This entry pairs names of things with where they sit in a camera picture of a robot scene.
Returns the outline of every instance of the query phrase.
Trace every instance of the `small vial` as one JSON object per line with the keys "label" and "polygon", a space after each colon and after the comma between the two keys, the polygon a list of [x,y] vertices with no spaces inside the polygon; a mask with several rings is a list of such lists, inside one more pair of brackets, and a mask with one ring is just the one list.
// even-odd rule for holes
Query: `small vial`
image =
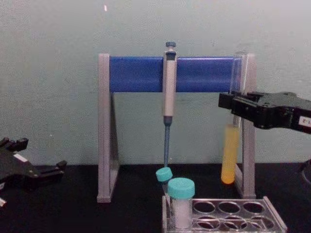
{"label": "small vial", "polygon": [[173,177],[172,171],[168,166],[166,166],[156,171],[155,175],[156,175],[157,180],[162,184],[162,188],[163,188],[166,201],[168,205],[170,205],[170,197],[167,194],[167,189],[168,189],[167,186],[168,186],[168,182]]}
{"label": "small vial", "polygon": [[171,197],[171,224],[176,229],[191,229],[194,190],[194,182],[187,178],[174,178],[168,183],[168,195]]}

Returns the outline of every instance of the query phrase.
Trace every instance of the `micropipette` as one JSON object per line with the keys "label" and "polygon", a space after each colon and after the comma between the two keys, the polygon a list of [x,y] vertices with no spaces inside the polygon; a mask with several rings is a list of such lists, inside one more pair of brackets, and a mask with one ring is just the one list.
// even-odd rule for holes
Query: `micropipette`
{"label": "micropipette", "polygon": [[164,166],[169,162],[170,127],[173,120],[177,72],[177,54],[173,49],[176,43],[166,42],[166,47],[168,51],[165,51],[163,56]]}

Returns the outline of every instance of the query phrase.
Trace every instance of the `white label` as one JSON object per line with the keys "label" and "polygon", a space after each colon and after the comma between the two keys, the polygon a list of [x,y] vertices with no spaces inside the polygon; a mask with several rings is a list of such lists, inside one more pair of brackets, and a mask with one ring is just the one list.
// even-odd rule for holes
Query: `white label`
{"label": "white label", "polygon": [[0,183],[0,190],[4,188],[5,183]]}
{"label": "white label", "polygon": [[20,154],[15,154],[14,157],[17,158],[17,159],[19,159],[20,161],[22,161],[22,162],[24,162],[24,163],[28,161],[27,159],[25,159],[25,158],[24,158],[23,156],[21,156]]}
{"label": "white label", "polygon": [[311,128],[311,118],[305,117],[305,116],[301,116],[299,118],[299,125],[303,125],[303,126],[307,126],[307,127]]}

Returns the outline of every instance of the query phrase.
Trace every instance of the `blue crossbar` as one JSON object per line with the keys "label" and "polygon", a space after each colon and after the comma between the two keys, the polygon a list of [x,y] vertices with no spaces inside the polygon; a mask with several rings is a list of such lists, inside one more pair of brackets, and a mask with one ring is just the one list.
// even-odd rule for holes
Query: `blue crossbar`
{"label": "blue crossbar", "polygon": [[[177,92],[227,92],[233,57],[179,57]],[[110,92],[162,92],[163,57],[110,57]]]}

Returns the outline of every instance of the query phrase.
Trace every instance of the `test tube rack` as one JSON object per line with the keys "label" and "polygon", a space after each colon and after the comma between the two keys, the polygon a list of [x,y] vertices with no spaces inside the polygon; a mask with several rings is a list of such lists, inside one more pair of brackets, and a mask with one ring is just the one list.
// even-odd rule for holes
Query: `test tube rack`
{"label": "test tube rack", "polygon": [[[236,57],[178,57],[177,92],[228,92]],[[111,202],[119,171],[114,93],[162,92],[163,57],[98,58],[98,196]],[[242,67],[252,67],[241,60]],[[255,75],[246,79],[246,92],[256,89]],[[236,167],[235,184],[244,199],[255,198],[255,128],[242,120],[242,171]]]}
{"label": "test tube rack", "polygon": [[162,198],[163,233],[286,233],[287,227],[269,199],[192,199],[192,227],[177,230]]}

